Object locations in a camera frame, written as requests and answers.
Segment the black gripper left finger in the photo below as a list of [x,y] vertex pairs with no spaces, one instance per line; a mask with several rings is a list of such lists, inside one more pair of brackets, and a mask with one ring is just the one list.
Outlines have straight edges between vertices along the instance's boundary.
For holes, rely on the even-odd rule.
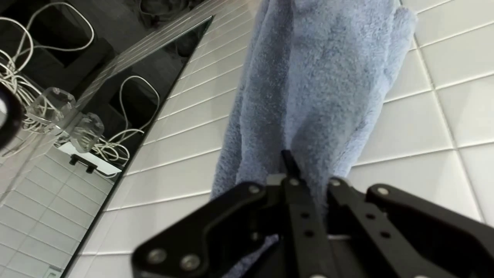
[[276,186],[242,183],[131,255],[132,278],[222,278],[271,237],[277,243],[248,278],[336,278],[321,217],[290,152]]

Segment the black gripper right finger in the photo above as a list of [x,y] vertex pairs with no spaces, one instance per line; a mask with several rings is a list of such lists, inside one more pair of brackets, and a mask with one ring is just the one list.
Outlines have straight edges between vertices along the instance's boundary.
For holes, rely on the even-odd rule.
[[494,229],[387,184],[327,187],[342,278],[494,278]]

